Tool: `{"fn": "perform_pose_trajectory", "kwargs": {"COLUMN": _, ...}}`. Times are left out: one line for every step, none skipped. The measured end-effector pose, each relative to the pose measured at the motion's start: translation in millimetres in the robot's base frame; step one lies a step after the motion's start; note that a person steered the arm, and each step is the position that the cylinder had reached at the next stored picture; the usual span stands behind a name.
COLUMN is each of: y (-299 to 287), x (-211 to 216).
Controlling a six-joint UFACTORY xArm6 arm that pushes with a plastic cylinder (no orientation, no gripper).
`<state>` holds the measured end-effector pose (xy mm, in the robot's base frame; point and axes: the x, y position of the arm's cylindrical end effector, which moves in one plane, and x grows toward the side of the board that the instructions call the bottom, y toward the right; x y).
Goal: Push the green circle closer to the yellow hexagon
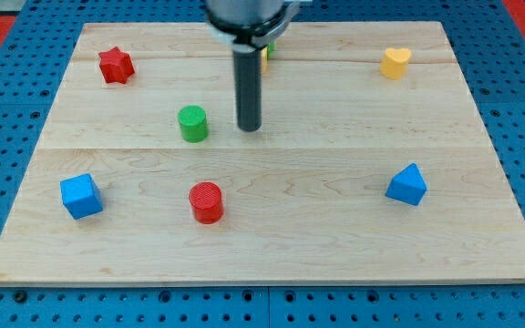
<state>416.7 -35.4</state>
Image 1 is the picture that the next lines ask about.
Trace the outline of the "green block behind arm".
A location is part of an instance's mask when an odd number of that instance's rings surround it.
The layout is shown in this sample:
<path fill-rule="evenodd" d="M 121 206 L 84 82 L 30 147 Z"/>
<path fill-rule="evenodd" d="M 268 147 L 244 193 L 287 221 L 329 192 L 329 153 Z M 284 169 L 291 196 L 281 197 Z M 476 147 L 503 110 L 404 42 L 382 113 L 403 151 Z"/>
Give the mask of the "green block behind arm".
<path fill-rule="evenodd" d="M 275 42 L 272 41 L 268 46 L 267 46 L 267 53 L 268 55 L 270 56 L 275 50 Z"/>

